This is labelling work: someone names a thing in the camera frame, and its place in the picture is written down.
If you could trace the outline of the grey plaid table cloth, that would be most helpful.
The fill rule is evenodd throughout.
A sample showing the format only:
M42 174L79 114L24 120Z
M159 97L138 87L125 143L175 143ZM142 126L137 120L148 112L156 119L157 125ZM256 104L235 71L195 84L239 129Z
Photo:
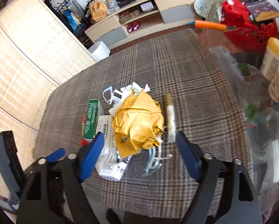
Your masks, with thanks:
M163 142L171 154L150 176L144 175L147 151L167 125L165 95L170 94L177 130L217 159L243 161L249 174L253 159L238 100L218 60L191 29L169 33L131 46L81 71L50 95L34 147L34 158L58 148L68 153L81 146L82 117L90 99L99 99L108 114L103 93L107 87L137 83L149 86L142 101L158 106L149 114L128 114L127 133L139 135L138 150L120 181L94 172L83 184L89 199L112 208L149 217L181 218L191 203L197 183L188 175L174 143Z

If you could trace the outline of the gold tip white tube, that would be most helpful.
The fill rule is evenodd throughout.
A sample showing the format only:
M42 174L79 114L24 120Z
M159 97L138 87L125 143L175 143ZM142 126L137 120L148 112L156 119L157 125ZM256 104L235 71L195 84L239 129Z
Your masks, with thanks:
M168 129L168 142L175 142L176 138L176 124L175 124L175 112L170 93L166 93L167 104L167 129Z

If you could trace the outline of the green white medicine box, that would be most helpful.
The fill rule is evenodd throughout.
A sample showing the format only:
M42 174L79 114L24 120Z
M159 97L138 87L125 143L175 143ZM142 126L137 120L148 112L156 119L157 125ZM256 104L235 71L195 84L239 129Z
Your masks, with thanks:
M86 115L88 116L88 118L91 117L92 123L95 123L95 134L96 134L98 118L99 118L99 116L101 116L103 114L104 114L104 111L103 111L103 108L101 106L99 99L90 99L88 106L87 106Z

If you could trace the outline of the yellow plush toy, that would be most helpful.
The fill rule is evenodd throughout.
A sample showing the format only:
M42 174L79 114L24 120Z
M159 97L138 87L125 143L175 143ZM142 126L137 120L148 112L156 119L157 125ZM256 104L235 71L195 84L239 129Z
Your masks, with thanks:
M93 23L100 22L107 17L108 7L103 1L95 1L89 7Z

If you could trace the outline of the cream grey tv cabinet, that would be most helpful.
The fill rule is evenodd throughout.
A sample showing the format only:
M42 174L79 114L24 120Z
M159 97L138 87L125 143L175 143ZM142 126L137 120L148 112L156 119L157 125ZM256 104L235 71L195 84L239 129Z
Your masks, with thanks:
M114 49L147 35L186 25L199 18L196 0L138 0L103 18L85 34Z

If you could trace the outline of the white round stool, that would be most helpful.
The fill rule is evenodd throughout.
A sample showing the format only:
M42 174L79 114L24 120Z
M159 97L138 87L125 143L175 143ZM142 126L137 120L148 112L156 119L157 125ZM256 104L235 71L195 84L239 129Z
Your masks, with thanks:
M103 41L98 41L92 45L88 51L96 62L99 62L110 55L110 50Z

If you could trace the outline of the white box with barcode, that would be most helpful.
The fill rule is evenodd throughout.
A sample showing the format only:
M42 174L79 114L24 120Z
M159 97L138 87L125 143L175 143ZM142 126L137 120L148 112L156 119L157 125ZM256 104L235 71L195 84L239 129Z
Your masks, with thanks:
M104 135L104 147L98 157L95 168L98 175L107 181L120 181L131 157L122 158L117 150L112 127L112 117L101 115L98 118L97 133Z

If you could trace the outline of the dark purple book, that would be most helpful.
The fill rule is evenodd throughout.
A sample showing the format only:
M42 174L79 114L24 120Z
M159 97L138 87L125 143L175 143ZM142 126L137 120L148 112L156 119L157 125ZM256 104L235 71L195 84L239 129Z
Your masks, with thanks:
M245 3L255 22L262 22L279 17L279 10L266 0Z

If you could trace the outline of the floral green cloth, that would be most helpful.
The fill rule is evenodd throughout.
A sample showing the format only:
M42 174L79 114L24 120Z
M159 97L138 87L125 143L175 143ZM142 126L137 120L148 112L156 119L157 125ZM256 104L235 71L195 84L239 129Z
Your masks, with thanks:
M222 19L222 3L226 0L196 0L195 12L208 22L219 23Z

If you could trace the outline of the gold yellow envelope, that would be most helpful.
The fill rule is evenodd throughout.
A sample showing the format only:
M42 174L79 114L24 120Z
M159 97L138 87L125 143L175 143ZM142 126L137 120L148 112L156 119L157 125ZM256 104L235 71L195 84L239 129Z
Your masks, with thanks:
M144 91L129 95L112 117L112 127L122 158L159 146L157 135L162 135L164 128L161 106Z

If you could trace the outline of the clear plastic bag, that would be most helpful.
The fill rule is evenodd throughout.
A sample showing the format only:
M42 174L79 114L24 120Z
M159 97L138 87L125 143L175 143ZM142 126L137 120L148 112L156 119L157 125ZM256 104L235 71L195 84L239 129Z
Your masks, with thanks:
M254 187L261 194L279 183L279 103L268 92L269 81L260 72L263 57L210 49L239 102L250 139Z

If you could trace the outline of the white paper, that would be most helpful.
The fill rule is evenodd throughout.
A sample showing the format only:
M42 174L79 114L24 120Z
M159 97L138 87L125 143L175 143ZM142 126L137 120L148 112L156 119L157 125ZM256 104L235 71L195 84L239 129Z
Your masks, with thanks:
M107 91L109 91L111 95L109 100L106 100L104 95L104 93L106 93ZM113 107L109 110L110 115L112 117L115 116L117 110L120 108L122 103L129 95L138 95L141 91L148 93L151 91L151 89L148 84L146 84L145 87L142 88L136 82L133 82L128 86L122 87L120 90L118 89L113 90L112 86L106 88L103 91L103 98L109 105L113 105Z

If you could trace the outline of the yellow lid white bottle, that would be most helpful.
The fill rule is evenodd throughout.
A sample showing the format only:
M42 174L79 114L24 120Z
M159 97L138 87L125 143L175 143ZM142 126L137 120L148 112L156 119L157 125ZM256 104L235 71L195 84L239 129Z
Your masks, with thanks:
M267 41L265 54L262 61L261 73L271 81L279 67L279 39L272 37Z

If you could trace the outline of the white plastic packaging frame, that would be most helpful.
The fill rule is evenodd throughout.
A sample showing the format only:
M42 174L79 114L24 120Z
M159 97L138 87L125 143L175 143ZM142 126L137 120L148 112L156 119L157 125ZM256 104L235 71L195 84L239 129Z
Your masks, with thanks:
M175 142L175 136L176 136L176 128L175 126L168 127L165 126L164 129L167 129L167 133L165 135L167 136L168 143L174 143ZM163 143L161 135L157 135L157 140L160 141L160 143ZM161 161L168 160L172 158L172 154L168 154L166 156L162 156L162 145L156 146L154 148L151 148L148 150L148 160L146 163L146 168L144 170L144 176L150 176L154 172L156 172L161 166Z

